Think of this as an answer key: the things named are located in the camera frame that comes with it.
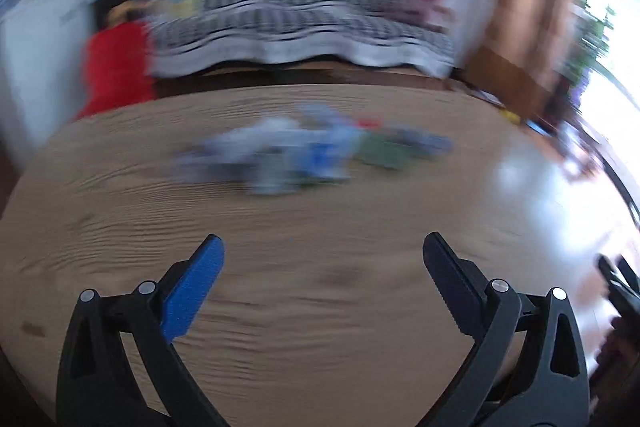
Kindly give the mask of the blue white snack wrapper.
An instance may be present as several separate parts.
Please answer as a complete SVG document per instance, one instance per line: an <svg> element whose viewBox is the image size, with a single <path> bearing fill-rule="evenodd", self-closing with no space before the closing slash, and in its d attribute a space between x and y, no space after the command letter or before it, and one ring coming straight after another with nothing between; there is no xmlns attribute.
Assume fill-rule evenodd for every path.
<svg viewBox="0 0 640 427"><path fill-rule="evenodd" d="M178 153L172 175L188 183L226 182L256 195L342 182L364 131L328 106L305 104L298 119L269 116L198 141Z"/></svg>

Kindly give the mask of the potted green plant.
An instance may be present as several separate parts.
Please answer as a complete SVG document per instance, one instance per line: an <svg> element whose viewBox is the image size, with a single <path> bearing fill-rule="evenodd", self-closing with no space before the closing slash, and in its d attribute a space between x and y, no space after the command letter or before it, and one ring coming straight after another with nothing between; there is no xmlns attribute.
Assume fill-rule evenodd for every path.
<svg viewBox="0 0 640 427"><path fill-rule="evenodd" d="M573 1L574 42L565 65L572 80L572 105L580 105L592 76L601 76L627 93L632 77L628 39L634 29L637 0Z"/></svg>

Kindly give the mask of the brown curtain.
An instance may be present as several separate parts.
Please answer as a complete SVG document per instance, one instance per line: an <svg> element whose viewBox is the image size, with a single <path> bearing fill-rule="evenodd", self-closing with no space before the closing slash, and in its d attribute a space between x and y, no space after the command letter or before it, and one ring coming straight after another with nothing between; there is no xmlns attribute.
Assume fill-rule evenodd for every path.
<svg viewBox="0 0 640 427"><path fill-rule="evenodd" d="M465 79L523 120L539 115L572 41L572 9L573 0L497 0Z"/></svg>

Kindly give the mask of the red plastic chair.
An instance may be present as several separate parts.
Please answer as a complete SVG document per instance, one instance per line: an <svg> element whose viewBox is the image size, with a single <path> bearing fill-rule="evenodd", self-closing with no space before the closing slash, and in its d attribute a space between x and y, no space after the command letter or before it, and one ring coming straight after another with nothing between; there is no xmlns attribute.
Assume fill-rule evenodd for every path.
<svg viewBox="0 0 640 427"><path fill-rule="evenodd" d="M149 75L149 38L138 22L98 31L86 45L84 60L88 101L76 119L153 101Z"/></svg>

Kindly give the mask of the small red toy piece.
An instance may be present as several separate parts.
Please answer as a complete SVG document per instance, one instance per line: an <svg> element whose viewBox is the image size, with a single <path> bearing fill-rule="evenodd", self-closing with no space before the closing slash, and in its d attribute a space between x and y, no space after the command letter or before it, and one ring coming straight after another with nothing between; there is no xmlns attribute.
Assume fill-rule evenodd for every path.
<svg viewBox="0 0 640 427"><path fill-rule="evenodd" d="M372 131L382 128L382 122L375 118L359 118L357 120L357 126L360 129Z"/></svg>

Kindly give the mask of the white cabinet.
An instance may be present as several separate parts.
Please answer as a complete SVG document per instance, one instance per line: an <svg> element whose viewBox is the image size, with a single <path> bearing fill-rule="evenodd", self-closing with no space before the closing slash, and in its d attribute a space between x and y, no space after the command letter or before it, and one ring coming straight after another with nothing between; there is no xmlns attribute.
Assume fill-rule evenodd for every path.
<svg viewBox="0 0 640 427"><path fill-rule="evenodd" d="M93 22L88 0L21 0L1 20L1 60L32 147L75 120Z"/></svg>

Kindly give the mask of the pink cartoon pillow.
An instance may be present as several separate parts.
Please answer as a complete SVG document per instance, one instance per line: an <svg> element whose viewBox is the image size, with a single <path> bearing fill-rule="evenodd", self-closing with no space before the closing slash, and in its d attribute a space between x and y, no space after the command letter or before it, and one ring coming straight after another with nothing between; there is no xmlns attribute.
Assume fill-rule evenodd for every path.
<svg viewBox="0 0 640 427"><path fill-rule="evenodd" d="M442 28L452 21L447 0L395 0L394 14L398 20L414 26Z"/></svg>

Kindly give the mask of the black white striped sofa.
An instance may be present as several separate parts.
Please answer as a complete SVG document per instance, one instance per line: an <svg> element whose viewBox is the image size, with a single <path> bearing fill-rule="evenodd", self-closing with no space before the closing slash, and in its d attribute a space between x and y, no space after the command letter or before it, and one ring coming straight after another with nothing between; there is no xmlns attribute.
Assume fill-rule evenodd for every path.
<svg viewBox="0 0 640 427"><path fill-rule="evenodd" d="M149 18L158 78L227 62L282 65L323 55L373 68L412 66L445 78L454 43L416 0L162 0Z"/></svg>

